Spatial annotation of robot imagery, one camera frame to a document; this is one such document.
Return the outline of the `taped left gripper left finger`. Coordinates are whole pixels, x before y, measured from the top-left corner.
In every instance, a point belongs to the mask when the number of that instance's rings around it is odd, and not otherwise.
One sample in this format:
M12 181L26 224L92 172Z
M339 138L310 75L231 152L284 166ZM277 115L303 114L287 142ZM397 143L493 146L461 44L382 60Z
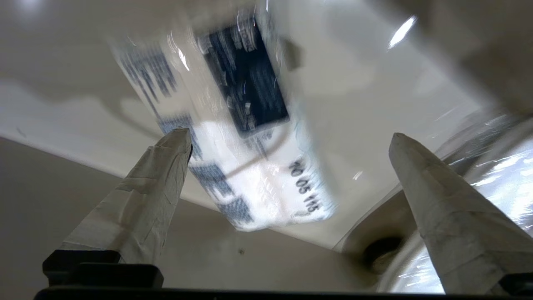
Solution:
M82 263L154 265L192 157L188 129L175 129L149 146L125 178L42 263L49 286L67 281Z

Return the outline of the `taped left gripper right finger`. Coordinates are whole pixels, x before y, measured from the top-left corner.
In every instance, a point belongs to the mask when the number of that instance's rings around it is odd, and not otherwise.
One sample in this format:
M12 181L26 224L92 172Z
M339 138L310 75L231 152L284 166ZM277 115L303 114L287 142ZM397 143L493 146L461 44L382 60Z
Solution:
M532 237L417 140L389 159L447 294L532 294Z

